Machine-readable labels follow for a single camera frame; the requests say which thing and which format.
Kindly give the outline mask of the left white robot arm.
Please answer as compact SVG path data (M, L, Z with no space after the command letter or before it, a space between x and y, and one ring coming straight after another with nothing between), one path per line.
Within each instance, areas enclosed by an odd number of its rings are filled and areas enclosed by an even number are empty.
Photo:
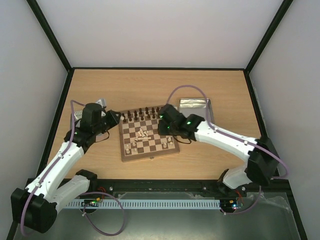
M11 194L13 220L27 237L26 228L39 233L47 232L58 213L73 199L82 195L98 195L98 176L80 170L66 184L63 179L75 163L97 141L97 136L117 126L123 116L120 112L105 110L98 103L84 105L80 120L71 115L71 128L51 162L25 189L16 188Z

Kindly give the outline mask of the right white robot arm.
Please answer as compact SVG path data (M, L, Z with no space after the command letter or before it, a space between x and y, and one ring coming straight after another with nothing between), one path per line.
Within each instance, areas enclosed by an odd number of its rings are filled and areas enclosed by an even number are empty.
M159 109L158 134L206 143L227 151L243 161L243 165L226 169L220 176L218 191L229 196L236 188L254 183L263 187L270 184L276 172L277 152L272 141L230 132L213 125L202 116L184 116L171 104Z

